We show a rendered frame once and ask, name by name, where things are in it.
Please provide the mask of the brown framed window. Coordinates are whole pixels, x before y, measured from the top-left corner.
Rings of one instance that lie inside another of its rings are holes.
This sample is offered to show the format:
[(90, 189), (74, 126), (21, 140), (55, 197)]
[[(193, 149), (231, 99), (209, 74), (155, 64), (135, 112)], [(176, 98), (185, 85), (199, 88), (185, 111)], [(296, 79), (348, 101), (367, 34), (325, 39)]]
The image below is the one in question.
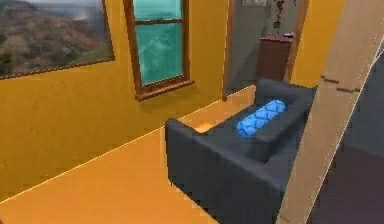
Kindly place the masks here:
[(189, 0), (123, 0), (135, 99), (192, 85)]

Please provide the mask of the dark brown cabinet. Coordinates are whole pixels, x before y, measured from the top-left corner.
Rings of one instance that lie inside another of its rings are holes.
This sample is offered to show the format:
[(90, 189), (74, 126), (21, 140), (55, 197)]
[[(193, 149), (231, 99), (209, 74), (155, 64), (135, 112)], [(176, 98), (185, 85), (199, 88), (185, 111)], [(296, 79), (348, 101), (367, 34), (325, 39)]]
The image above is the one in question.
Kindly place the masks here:
[(256, 64), (255, 78), (267, 78), (277, 81), (284, 79), (288, 63), (292, 37), (266, 36), (260, 39), (260, 48)]

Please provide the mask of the framed landscape picture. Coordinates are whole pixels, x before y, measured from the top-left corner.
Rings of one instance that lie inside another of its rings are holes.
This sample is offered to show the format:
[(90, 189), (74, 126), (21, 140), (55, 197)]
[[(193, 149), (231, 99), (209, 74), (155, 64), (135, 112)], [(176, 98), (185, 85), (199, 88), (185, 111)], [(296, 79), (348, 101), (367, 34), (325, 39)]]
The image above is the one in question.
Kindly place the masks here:
[(0, 0), (0, 80), (114, 59), (105, 0)]

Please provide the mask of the blue patterned cushion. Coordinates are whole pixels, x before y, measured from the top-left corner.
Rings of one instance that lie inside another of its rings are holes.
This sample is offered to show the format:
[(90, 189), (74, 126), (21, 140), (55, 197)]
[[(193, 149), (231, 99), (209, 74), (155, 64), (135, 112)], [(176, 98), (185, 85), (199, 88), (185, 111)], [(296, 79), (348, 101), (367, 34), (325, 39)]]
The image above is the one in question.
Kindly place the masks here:
[(237, 133), (242, 138), (250, 138), (277, 115), (286, 110), (286, 104), (281, 100), (270, 102), (240, 120), (236, 125)]

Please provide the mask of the dark grey sofa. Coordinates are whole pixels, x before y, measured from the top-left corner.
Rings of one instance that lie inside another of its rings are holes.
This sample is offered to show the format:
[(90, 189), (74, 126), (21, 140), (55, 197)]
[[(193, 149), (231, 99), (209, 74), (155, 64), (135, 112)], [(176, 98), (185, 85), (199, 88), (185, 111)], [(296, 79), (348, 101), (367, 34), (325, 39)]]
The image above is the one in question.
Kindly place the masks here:
[[(315, 93), (262, 78), (252, 105), (203, 133), (168, 119), (169, 181), (219, 224), (275, 224)], [(237, 123), (274, 99), (287, 110), (240, 137)]]

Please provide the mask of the tan wooden room door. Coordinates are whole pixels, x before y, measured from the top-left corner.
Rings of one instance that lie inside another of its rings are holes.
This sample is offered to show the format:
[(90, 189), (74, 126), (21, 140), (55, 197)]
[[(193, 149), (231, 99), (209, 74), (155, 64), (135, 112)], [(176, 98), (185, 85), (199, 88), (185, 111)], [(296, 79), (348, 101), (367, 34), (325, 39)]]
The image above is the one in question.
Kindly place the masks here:
[(344, 0), (275, 224), (306, 224), (384, 41), (384, 0)]

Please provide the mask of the potted house plant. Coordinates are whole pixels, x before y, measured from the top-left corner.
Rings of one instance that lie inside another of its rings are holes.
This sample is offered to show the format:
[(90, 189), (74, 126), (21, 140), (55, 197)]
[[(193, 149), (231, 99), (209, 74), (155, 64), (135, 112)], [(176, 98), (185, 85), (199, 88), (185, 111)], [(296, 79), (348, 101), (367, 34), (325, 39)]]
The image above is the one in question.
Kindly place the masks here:
[(275, 6), (275, 21), (273, 22), (274, 36), (280, 35), (281, 21), (284, 12), (285, 0), (273, 0)]

